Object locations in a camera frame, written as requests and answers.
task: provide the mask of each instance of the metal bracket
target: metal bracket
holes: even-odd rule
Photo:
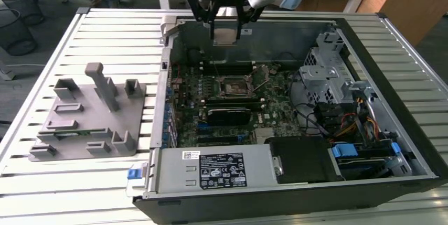
[[[89,7],[80,7],[77,8],[76,14],[88,14],[91,11]]]
[[[12,70],[7,67],[7,65],[1,62],[0,60],[0,77],[5,80],[5,81],[11,81],[15,78],[15,73],[12,72]]]
[[[161,39],[160,43],[167,45],[168,37],[179,31],[177,26],[184,24],[184,21],[177,22],[177,16],[164,16],[160,23]]]
[[[367,89],[372,88],[371,83],[368,81],[356,81],[351,82],[347,81],[344,82],[341,86],[341,91],[344,94],[344,99],[352,99],[352,91],[364,91]]]

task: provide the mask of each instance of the red wire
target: red wire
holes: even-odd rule
[[[351,115],[356,115],[356,113],[347,113],[344,116],[343,116],[343,119],[341,119],[341,128],[344,126],[344,120],[345,120],[345,117],[351,116]]]

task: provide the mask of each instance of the blue latch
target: blue latch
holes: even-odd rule
[[[332,149],[335,158],[357,156],[357,151],[353,144],[337,144]]]
[[[128,170],[128,179],[141,179],[143,170],[141,169],[129,169]]]
[[[392,146],[395,154],[399,154],[401,152],[401,148],[399,144],[396,142],[392,142],[391,146]]]

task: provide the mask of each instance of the motherboard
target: motherboard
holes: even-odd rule
[[[289,103],[292,74],[272,62],[173,64],[176,146],[260,144],[273,136],[301,135]]]

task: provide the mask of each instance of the gray floor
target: gray floor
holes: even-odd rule
[[[20,57],[9,56],[3,49],[0,49],[0,57],[5,64],[47,63],[77,8],[89,6],[88,0],[69,0],[65,4],[63,4],[61,1],[63,0],[39,0],[45,21],[31,27],[39,48],[31,54]],[[171,7],[173,9],[185,9],[185,4],[183,4],[181,1],[183,0],[171,0]],[[160,8],[159,0],[135,0],[132,5],[124,4],[124,7]],[[448,62],[447,32],[448,18],[443,18],[416,48],[445,82],[448,82],[448,72],[444,72],[444,67]],[[11,67],[11,69],[16,73],[15,81],[0,80],[0,120],[5,121],[15,119],[43,67],[21,66]],[[0,124],[0,137],[4,136],[7,128],[7,125]]]

